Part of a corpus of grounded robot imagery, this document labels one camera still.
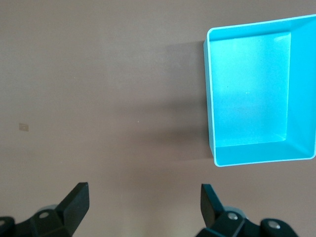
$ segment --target brown floor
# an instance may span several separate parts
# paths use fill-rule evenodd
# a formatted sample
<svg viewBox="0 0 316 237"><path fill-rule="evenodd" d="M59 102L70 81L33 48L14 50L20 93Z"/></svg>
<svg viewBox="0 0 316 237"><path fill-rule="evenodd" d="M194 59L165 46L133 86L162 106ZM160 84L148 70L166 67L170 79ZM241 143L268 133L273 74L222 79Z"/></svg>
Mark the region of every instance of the brown floor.
<svg viewBox="0 0 316 237"><path fill-rule="evenodd" d="M214 165L202 42L215 26L315 12L314 0L1 0L0 216L21 222L87 181L75 236L193 237L211 183L255 223L314 236L316 159Z"/></svg>

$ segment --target small square mark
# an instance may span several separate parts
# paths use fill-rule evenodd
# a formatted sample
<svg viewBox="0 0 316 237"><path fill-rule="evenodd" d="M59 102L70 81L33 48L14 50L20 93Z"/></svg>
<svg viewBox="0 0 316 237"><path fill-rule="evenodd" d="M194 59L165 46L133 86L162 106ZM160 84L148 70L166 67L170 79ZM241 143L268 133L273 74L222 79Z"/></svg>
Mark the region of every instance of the small square mark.
<svg viewBox="0 0 316 237"><path fill-rule="evenodd" d="M28 132L29 131L29 126L27 124L25 124L25 123L19 123L19 130Z"/></svg>

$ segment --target blue plastic bin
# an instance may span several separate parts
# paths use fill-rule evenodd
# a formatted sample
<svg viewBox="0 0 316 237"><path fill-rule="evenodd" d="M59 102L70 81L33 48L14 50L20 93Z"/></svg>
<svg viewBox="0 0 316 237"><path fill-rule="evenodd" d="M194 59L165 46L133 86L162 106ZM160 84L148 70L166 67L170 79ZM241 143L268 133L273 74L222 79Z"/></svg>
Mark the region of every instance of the blue plastic bin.
<svg viewBox="0 0 316 237"><path fill-rule="evenodd" d="M212 28L204 60L217 166L315 156L316 15Z"/></svg>

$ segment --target rectangular blue tray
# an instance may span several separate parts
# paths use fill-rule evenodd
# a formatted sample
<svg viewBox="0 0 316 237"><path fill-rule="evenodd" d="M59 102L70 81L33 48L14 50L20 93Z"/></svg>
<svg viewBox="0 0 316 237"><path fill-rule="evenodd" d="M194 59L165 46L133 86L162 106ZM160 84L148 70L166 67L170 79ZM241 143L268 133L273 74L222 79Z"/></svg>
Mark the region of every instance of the rectangular blue tray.
<svg viewBox="0 0 316 237"><path fill-rule="evenodd" d="M212 28L204 61L217 166L315 156L316 15Z"/></svg>

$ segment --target table surface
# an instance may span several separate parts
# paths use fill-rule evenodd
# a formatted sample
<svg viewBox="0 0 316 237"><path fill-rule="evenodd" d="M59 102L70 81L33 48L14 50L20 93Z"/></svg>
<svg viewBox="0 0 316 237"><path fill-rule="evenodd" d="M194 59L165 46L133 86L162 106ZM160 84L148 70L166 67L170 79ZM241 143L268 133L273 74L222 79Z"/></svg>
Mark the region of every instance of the table surface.
<svg viewBox="0 0 316 237"><path fill-rule="evenodd" d="M256 224L315 235L316 159L214 165L202 46L212 27L315 12L314 0L0 1L0 215L21 222L89 182L74 236L193 237L210 183Z"/></svg>

